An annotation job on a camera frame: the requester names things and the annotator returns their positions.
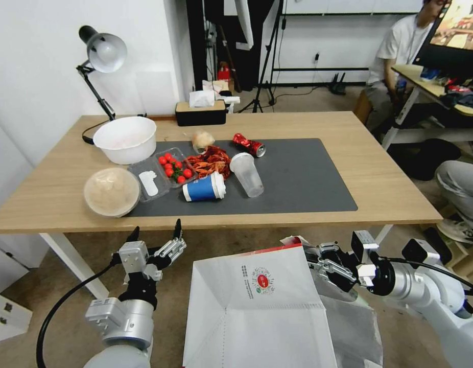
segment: screen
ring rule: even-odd
[[[414,64],[473,78],[473,0],[446,3]]]
[[[431,44],[473,51],[473,0],[453,0],[441,17]]]

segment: gray desk mat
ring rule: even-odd
[[[186,202],[182,188],[163,197],[139,203],[128,216],[192,216],[356,211],[358,209],[334,163],[319,139],[262,141],[267,152],[255,159],[264,193],[248,198],[232,174],[222,200]],[[233,157],[241,152],[230,141],[215,145]],[[190,142],[158,142],[157,152],[178,147],[192,155]]]

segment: plastic food container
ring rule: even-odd
[[[163,152],[160,152],[160,153],[157,153],[155,154],[155,157],[156,157],[156,162],[160,165],[160,163],[158,162],[158,158],[159,157],[162,157],[162,156],[165,156],[166,153],[169,153],[172,155],[172,157],[174,159],[176,159],[177,161],[180,161],[182,162],[183,164],[183,168],[187,168],[187,169],[190,169],[193,173],[193,175],[189,178],[189,179],[185,179],[185,182],[183,182],[182,184],[179,184],[177,182],[177,180],[174,180],[174,179],[169,179],[170,181],[170,186],[172,188],[180,188],[181,186],[183,186],[184,184],[187,184],[188,182],[191,182],[195,179],[197,179],[197,173],[196,171],[194,170],[194,168],[192,167],[191,164],[189,164],[189,162],[187,161],[187,157],[185,157],[185,155],[182,153],[182,151],[177,148],[177,147],[174,147],[174,148],[171,148],[167,151],[163,151]]]
[[[136,207],[140,196],[139,182],[129,171],[109,168],[92,175],[83,189],[87,205],[106,217],[121,217]]]
[[[255,167],[254,158],[248,153],[239,153],[231,159],[230,170],[233,171],[250,198],[258,197],[264,192],[264,185]]]
[[[128,170],[136,176],[140,183],[140,202],[151,201],[170,191],[170,180],[156,157],[148,157],[137,164],[129,165]]]
[[[93,143],[113,163],[130,165],[150,157],[156,149],[156,124],[142,117],[113,120],[93,135]]]

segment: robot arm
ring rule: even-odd
[[[405,259],[382,258],[367,231],[353,232],[351,245],[349,253],[336,243],[303,247],[310,269],[344,292],[359,284],[425,318],[438,334],[451,366],[473,367],[473,310],[461,282],[441,273],[448,271],[440,264],[439,254],[427,242],[412,239],[402,251]]]
[[[150,366],[153,348],[153,311],[157,306],[156,283],[187,247],[180,220],[173,239],[159,248],[148,249],[137,236],[128,239],[118,254],[126,271],[127,290],[119,298],[94,300],[85,314],[107,346],[85,365],[86,368]]]

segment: wooden table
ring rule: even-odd
[[[0,208],[0,233],[40,233],[81,279],[93,273],[63,235],[70,232],[172,229],[176,217],[108,219],[91,212],[83,186],[96,171],[115,166],[81,132],[105,117],[82,117]],[[195,127],[157,122],[159,141],[183,141]],[[184,229],[301,226],[316,224],[412,224],[442,220],[352,112],[230,114],[225,125],[202,127],[215,139],[236,132],[253,139],[320,138],[358,206],[353,212],[219,215],[182,217]],[[107,289],[88,284],[97,298]]]
[[[383,138],[382,146],[384,149],[388,149],[394,143],[419,143],[431,138],[439,138],[449,142],[473,141],[473,128],[400,129],[399,127],[403,124],[419,95],[422,94],[433,102],[442,105],[439,97],[444,94],[444,87],[432,82],[423,81],[420,78],[422,66],[395,65],[392,69],[412,84],[414,89],[400,114],[395,119],[396,126],[390,128]],[[456,105],[453,109],[462,115],[473,117],[473,108],[471,107]]]

